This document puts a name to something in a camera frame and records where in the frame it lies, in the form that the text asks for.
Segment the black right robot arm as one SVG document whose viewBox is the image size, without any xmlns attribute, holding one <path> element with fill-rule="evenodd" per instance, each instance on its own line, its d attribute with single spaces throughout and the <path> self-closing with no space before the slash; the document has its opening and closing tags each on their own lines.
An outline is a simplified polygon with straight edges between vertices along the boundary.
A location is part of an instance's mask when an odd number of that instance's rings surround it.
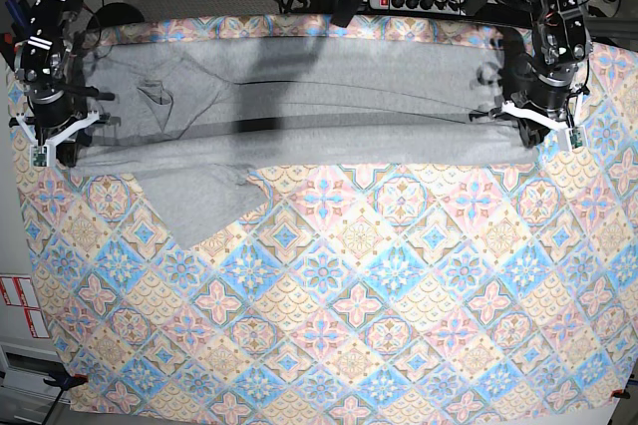
<svg viewBox="0 0 638 425">
<path fill-rule="evenodd" d="M 108 116 L 92 111 L 89 99 L 111 101 L 115 96 L 95 87 L 76 84 L 73 63 L 84 39 L 69 33 L 70 23 L 84 9 L 84 0 L 36 0 L 23 9 L 8 5 L 21 36 L 4 53 L 26 95 L 28 113 L 10 119 L 30 143 L 29 161 L 49 168 L 76 164 L 80 147 L 91 144 L 86 130 L 103 125 Z"/>
</svg>

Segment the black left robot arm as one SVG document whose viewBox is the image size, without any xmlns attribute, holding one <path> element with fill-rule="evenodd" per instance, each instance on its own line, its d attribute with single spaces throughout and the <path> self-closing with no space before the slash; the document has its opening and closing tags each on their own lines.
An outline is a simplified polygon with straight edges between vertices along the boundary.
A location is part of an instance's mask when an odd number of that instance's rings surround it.
<svg viewBox="0 0 638 425">
<path fill-rule="evenodd" d="M 584 145 L 571 104 L 589 94 L 590 35 L 581 0 L 527 0 L 531 7 L 532 53 L 521 57 L 521 90 L 502 111 L 515 118 L 523 145 L 540 145 L 552 131 L 567 150 Z"/>
</svg>

